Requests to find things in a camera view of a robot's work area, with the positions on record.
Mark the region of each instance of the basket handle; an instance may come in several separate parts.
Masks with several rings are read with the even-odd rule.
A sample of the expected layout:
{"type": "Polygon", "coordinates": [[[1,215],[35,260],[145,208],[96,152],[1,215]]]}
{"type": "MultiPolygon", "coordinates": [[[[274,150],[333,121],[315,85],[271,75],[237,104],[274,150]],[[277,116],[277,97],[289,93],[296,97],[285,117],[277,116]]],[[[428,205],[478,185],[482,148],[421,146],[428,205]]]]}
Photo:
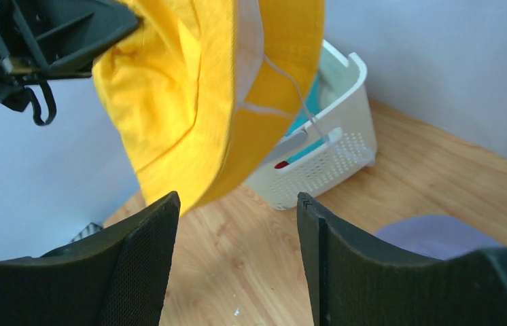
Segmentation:
{"type": "Polygon", "coordinates": [[[300,129],[287,137],[283,137],[279,143],[274,147],[270,155],[268,155],[260,164],[264,166],[273,160],[277,160],[281,156],[294,151],[295,149],[302,147],[308,139],[306,130],[300,129]]]}

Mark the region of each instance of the wooden surface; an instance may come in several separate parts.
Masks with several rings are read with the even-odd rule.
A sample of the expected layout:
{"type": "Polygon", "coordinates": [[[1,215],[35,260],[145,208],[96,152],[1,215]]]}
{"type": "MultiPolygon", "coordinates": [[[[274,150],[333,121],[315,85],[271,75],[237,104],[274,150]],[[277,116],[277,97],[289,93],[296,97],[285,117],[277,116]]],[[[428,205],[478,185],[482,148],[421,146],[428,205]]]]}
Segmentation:
{"type": "MultiPolygon", "coordinates": [[[[318,200],[375,232],[448,214],[507,245],[507,160],[371,102],[379,152],[318,200]]],[[[138,195],[108,220],[143,208],[138,195]]],[[[295,210],[247,187],[182,217],[161,325],[312,325],[295,210]]]]}

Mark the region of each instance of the wooden table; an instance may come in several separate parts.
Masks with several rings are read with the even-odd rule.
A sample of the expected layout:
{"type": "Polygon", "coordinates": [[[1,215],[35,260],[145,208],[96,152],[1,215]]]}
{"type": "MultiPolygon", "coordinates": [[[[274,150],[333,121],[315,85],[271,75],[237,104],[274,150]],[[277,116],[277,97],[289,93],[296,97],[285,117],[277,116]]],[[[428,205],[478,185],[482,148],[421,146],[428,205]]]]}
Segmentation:
{"type": "MultiPolygon", "coordinates": [[[[507,245],[507,159],[371,102],[379,152],[318,200],[368,232],[448,214],[507,245]]],[[[108,220],[144,207],[140,195],[108,220]]],[[[312,325],[295,210],[247,187],[179,223],[161,325],[312,325]]]]}

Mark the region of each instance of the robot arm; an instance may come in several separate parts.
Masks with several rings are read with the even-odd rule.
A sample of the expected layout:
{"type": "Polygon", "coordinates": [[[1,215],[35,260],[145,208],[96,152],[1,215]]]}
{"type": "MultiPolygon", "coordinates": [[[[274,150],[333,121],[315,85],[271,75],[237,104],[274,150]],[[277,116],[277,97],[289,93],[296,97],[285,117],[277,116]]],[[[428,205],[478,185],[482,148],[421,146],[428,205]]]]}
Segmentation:
{"type": "Polygon", "coordinates": [[[0,0],[0,103],[31,104],[38,126],[56,115],[49,80],[91,77],[93,60],[132,33],[139,20],[114,0],[0,0]],[[48,117],[29,86],[40,86],[48,117]]]}

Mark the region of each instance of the blue cloth in basket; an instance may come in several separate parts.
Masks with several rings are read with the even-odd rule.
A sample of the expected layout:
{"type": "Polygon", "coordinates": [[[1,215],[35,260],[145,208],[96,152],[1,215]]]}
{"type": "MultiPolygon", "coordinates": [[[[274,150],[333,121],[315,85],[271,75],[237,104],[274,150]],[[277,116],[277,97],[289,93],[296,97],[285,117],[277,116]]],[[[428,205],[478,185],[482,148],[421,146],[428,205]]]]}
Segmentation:
{"type": "MultiPolygon", "coordinates": [[[[306,106],[308,110],[313,114],[317,115],[320,112],[319,109],[319,78],[315,78],[315,81],[313,82],[313,86],[311,88],[311,91],[309,92],[308,98],[306,100],[306,106]]],[[[309,120],[309,117],[307,117],[304,110],[300,112],[296,120],[294,121],[294,124],[290,127],[290,129],[285,134],[286,136],[289,136],[292,134],[292,132],[295,131],[299,126],[303,125],[309,120]]],[[[301,152],[293,155],[292,157],[288,158],[286,161],[287,163],[291,164],[295,161],[301,159],[305,155],[311,153],[314,149],[317,149],[319,146],[321,146],[324,143],[323,139],[320,139],[316,141],[314,144],[309,145],[305,149],[303,149],[301,152]]]]}

